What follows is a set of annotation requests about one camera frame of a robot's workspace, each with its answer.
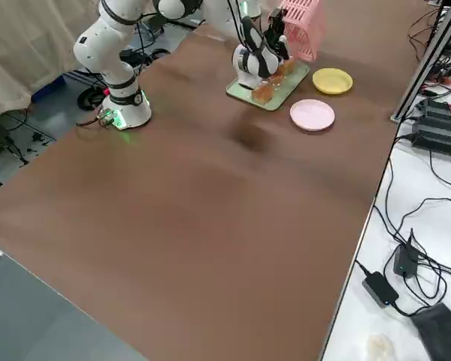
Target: pink basket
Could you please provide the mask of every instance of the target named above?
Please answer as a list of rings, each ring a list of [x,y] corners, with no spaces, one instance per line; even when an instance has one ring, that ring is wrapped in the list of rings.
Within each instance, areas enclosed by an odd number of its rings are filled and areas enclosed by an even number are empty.
[[[325,33],[324,12],[319,0],[283,0],[280,7],[287,9],[284,35],[293,54],[305,62],[316,60]]]

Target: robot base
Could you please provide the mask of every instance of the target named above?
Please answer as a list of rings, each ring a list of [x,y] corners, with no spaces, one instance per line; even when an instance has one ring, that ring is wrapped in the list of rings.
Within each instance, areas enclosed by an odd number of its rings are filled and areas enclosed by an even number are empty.
[[[114,122],[112,123],[118,130],[136,128],[147,123],[152,117],[150,103],[142,93],[144,101],[140,105],[118,105],[110,100],[110,96],[105,98],[102,105],[105,110],[111,111]]]

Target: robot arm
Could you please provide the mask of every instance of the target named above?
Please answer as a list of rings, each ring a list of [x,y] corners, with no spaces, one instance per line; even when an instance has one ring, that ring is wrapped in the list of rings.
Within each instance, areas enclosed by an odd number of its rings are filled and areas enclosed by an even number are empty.
[[[240,41],[232,61],[239,84],[247,89],[258,87],[285,59],[286,47],[280,52],[274,50],[251,19],[261,14],[259,0],[153,0],[153,4],[170,20],[180,19],[202,5],[209,24]],[[102,114],[118,129],[141,126],[151,117],[134,69],[120,60],[120,52],[130,43],[146,5],[147,0],[101,0],[100,18],[74,45],[79,62],[103,75],[110,95],[103,102]],[[285,37],[281,39],[279,42],[286,42]]]
[[[144,0],[101,0],[100,17],[74,45],[78,61],[104,77],[110,95],[103,108],[118,129],[141,126],[151,117],[134,69],[120,60],[120,52],[130,43],[144,6]]]

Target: table surface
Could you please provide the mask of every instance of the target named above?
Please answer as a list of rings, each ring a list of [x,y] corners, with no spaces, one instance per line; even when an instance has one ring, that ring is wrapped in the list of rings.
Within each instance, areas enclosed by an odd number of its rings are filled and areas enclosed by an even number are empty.
[[[438,93],[446,90],[437,87]],[[417,102],[423,100],[418,96]],[[451,95],[438,99],[449,102]],[[411,122],[407,121],[399,129],[399,135],[411,132]],[[394,180],[388,200],[389,215],[398,226],[404,214],[415,209],[427,197],[451,198],[451,187],[440,182],[429,168],[429,152],[412,148],[407,141],[401,141],[392,151],[391,160]],[[451,156],[433,153],[434,170],[451,182]],[[391,180],[391,171],[385,173],[376,199],[376,206],[384,214],[385,194]],[[451,267],[451,202],[430,202],[416,216],[407,218],[401,234],[407,238],[410,228],[428,251],[428,254]],[[392,237],[386,233],[380,216],[372,211],[366,223],[364,238],[357,259],[369,271],[382,271],[389,255],[397,246]],[[407,290],[402,278],[394,275],[391,268],[386,273],[388,280],[398,291],[398,306],[406,312],[413,312],[422,304]],[[420,276],[431,282],[427,293],[434,293],[435,277],[427,269],[419,268]],[[383,335],[392,341],[397,360],[429,360],[425,348],[417,335],[413,324],[400,316],[393,308],[386,310],[377,307],[372,298],[361,285],[365,278],[361,269],[355,265],[339,307],[334,328],[330,334],[323,361],[341,361],[365,359],[368,339]],[[451,277],[445,276],[447,294],[444,303],[451,309]],[[410,281],[413,290],[419,292],[415,282]]]
[[[0,248],[153,361],[316,359],[413,72],[398,39],[417,12],[391,28],[374,4],[381,48],[328,51],[336,33],[312,69],[347,70],[352,91],[308,77],[273,113],[225,95],[233,47],[188,36],[141,77],[144,128],[75,129],[0,189]],[[328,102],[334,127],[295,128],[303,98]]]

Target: gray floor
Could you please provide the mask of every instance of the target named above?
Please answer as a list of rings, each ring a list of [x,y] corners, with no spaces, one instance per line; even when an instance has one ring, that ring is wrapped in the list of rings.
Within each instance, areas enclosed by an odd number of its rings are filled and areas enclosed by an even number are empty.
[[[150,53],[156,48],[173,51],[186,34],[179,26],[166,26],[165,34],[147,51]],[[138,36],[131,45],[140,47]],[[35,105],[27,126],[11,133],[30,162],[86,116],[76,102],[87,86],[66,81],[66,86]],[[11,114],[17,118],[23,116],[19,112]],[[0,124],[11,129],[18,122],[3,115]],[[32,141],[36,129],[45,134],[40,141]],[[0,181],[6,185],[22,165],[12,154],[1,153]],[[6,256],[0,258],[0,361],[72,360],[145,359],[13,260]]]

